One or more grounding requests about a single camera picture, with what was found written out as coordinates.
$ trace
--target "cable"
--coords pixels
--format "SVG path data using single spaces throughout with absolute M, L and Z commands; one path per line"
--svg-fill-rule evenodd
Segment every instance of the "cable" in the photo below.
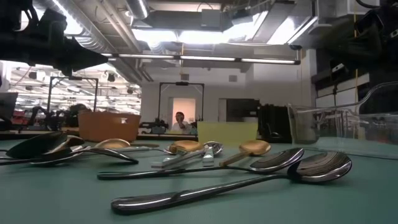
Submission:
M 208 5 L 208 6 L 210 6 L 211 9 L 213 9 L 213 6 L 211 6 L 211 4 L 208 4 L 207 2 L 201 2 L 201 3 L 199 3 L 199 5 L 198 5 L 197 12 L 199 12 L 199 7 L 200 7 L 203 3 L 205 3 L 205 4 Z
M 375 9 L 375 8 L 378 8 L 378 7 L 379 7 L 379 6 L 372 6 L 372 5 L 366 4 L 366 3 L 362 2 L 362 0 L 356 0 L 356 2 L 357 2 L 360 6 L 365 7 L 365 8 L 368 8 L 368 9 Z

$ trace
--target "doorway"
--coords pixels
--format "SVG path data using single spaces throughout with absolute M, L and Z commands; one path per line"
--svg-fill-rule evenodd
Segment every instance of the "doorway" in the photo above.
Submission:
M 169 120 L 172 121 L 172 125 L 177 122 L 175 114 L 182 112 L 184 114 L 184 121 L 188 123 L 195 122 L 195 110 L 196 110 L 196 99 L 194 98 L 173 98 L 172 114 Z

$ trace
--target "yellow container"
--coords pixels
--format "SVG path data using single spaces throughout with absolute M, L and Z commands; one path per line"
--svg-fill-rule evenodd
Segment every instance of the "yellow container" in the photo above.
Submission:
M 257 139 L 255 122 L 198 122 L 199 142 L 218 141 L 225 146 L 238 146 L 242 142 Z

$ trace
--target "gold spoon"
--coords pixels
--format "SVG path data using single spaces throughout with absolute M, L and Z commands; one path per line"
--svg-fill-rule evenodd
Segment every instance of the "gold spoon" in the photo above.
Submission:
M 271 150 L 271 145 L 266 141 L 261 140 L 250 140 L 242 143 L 239 146 L 239 150 L 241 151 L 238 154 L 235 154 L 224 161 L 219 163 L 220 166 L 228 166 L 234 162 L 238 162 L 241 159 L 246 158 L 247 156 L 260 156 Z

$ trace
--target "metal frame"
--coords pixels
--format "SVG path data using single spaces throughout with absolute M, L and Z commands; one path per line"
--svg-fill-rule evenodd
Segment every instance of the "metal frame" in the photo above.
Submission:
M 50 86 L 49 86 L 49 98 L 47 100 L 47 111 L 50 112 L 50 102 L 51 102 L 51 92 L 52 88 L 56 87 L 58 83 L 56 83 L 54 86 L 52 85 L 52 80 L 58 79 L 60 81 L 66 79 L 67 77 L 50 77 Z M 74 80 L 74 81 L 81 81 L 81 80 L 94 80 L 95 81 L 95 94 L 94 94 L 94 108 L 93 112 L 95 112 L 96 107 L 97 107 L 97 91 L 98 91 L 98 79 L 97 78 L 83 78 L 83 77 L 68 77 L 68 80 Z
M 173 84 L 173 85 L 177 85 L 179 86 L 179 82 L 161 82 L 159 83 L 159 102 L 157 105 L 157 117 L 160 119 L 160 97 L 162 96 L 162 85 L 164 84 Z M 202 87 L 202 94 L 201 94 L 201 118 L 203 119 L 204 114 L 203 114 L 203 107 L 205 106 L 205 84 L 204 83 L 186 83 L 189 85 L 200 85 Z

